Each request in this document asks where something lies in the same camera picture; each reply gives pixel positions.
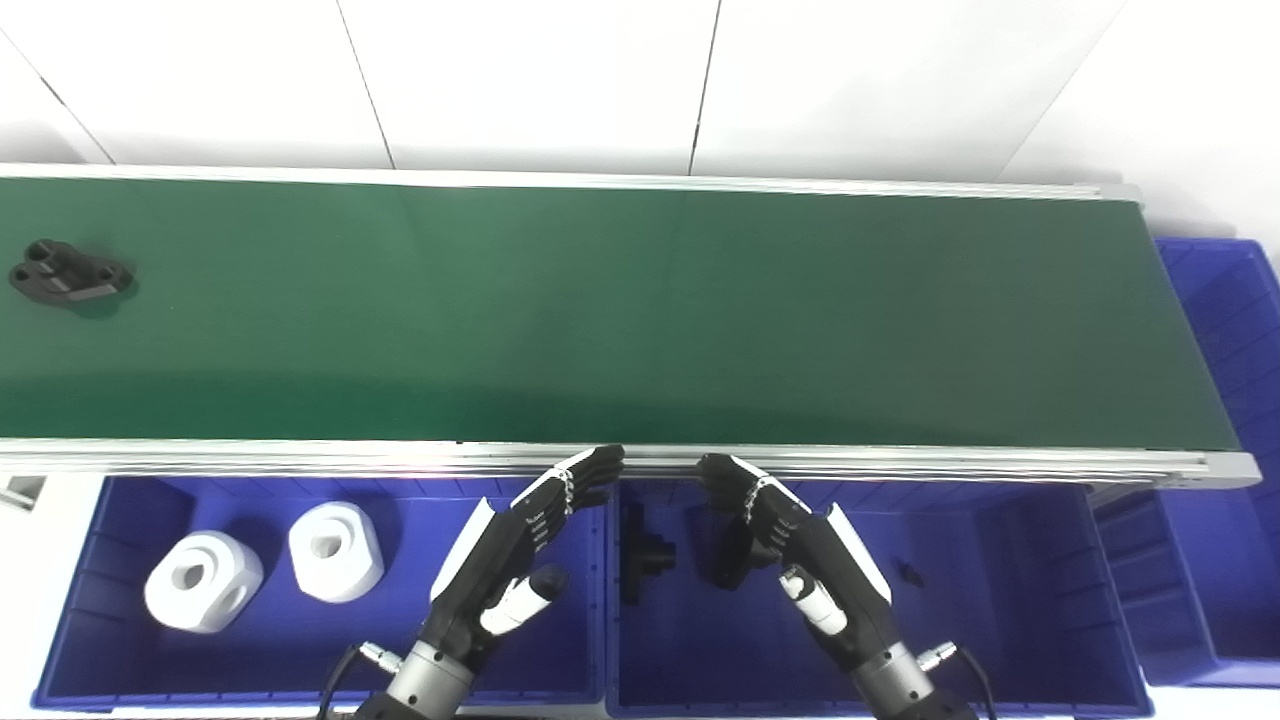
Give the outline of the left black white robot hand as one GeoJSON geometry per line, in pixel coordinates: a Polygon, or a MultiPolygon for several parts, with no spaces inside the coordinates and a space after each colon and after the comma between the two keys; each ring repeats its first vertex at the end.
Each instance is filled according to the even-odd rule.
{"type": "Polygon", "coordinates": [[[416,641],[472,673],[499,639],[548,607],[567,575],[538,553],[568,519],[604,503],[625,468],[625,448],[603,445],[556,462],[497,511],[481,500],[463,525],[430,589],[429,612],[416,641]]]}

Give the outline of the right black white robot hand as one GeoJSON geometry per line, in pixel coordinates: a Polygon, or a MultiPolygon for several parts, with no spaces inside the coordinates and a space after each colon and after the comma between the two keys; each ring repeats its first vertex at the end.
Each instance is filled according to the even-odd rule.
{"type": "Polygon", "coordinates": [[[733,455],[707,454],[696,469],[712,506],[740,516],[776,556],[785,591],[841,671],[892,656],[901,635],[891,593],[842,511],[813,511],[769,473],[733,455]]]}

